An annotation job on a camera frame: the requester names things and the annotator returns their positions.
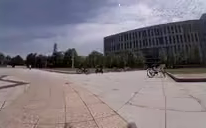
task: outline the walkway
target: walkway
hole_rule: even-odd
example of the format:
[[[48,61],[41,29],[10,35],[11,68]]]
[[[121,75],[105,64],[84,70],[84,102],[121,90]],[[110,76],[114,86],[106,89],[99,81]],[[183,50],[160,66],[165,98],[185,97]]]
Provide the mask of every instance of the walkway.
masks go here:
[[[0,128],[123,128],[127,122],[86,89],[62,75],[39,70],[0,69],[29,87],[0,110]]]

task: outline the cloud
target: cloud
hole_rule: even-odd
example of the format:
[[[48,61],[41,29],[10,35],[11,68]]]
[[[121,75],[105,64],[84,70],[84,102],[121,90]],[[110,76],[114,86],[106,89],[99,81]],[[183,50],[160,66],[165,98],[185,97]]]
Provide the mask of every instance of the cloud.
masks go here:
[[[74,47],[79,54],[87,55],[92,50],[103,52],[105,36],[155,24],[197,19],[206,12],[206,0],[78,1],[68,2],[67,9],[63,9],[65,4],[59,5],[59,0],[47,0],[47,6],[40,6],[41,2],[38,2],[33,12],[21,8],[31,7],[34,0],[25,2],[18,7],[23,11],[17,15],[11,12],[15,19],[7,17],[9,23],[0,27],[0,46],[5,46],[2,49],[11,53],[47,54],[52,51],[53,43],[57,42],[60,50]]]

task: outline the curb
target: curb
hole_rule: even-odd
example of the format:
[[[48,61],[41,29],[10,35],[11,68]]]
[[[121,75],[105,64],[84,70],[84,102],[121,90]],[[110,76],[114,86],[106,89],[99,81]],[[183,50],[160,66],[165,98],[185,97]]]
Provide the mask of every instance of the curb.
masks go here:
[[[176,82],[206,82],[206,78],[178,78],[169,72],[166,72],[166,74]]]

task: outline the white cloud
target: white cloud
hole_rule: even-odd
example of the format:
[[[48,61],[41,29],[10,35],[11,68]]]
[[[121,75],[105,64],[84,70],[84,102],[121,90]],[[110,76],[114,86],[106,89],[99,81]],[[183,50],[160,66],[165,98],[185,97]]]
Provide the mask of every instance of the white cloud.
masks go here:
[[[131,1],[109,0],[113,6],[97,10],[98,15],[86,23],[65,26],[66,36],[60,40],[70,41],[81,54],[103,46],[103,37],[144,26],[199,18],[204,6],[200,1],[152,0]]]
[[[53,43],[57,42],[60,50],[75,47],[78,53],[87,55],[92,50],[103,51],[105,36],[144,26],[196,19],[206,12],[206,0],[107,1],[110,6],[99,8],[97,15],[86,22],[32,29],[31,32],[57,36],[35,39],[24,47],[34,45],[35,50],[50,53]]]

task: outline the building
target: building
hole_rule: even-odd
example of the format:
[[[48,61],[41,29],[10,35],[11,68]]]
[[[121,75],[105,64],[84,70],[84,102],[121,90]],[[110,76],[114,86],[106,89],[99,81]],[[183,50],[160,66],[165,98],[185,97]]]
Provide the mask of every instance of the building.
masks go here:
[[[193,48],[199,52],[200,61],[206,63],[206,14],[199,20],[138,28],[104,38],[105,55],[131,50],[137,55],[142,53],[147,62],[158,61],[161,51],[175,57]]]

